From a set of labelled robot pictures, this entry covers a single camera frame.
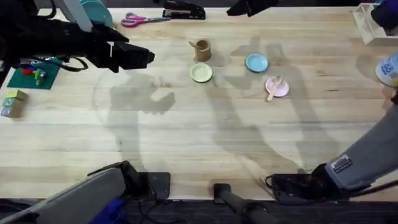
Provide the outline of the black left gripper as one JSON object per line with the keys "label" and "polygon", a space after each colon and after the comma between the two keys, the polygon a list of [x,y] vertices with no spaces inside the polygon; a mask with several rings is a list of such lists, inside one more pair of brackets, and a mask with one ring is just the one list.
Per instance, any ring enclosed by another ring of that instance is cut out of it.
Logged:
{"label": "black left gripper", "polygon": [[155,53],[132,45],[129,39],[104,24],[94,24],[91,30],[90,62],[98,68],[114,73],[124,70],[145,69],[155,59]]}

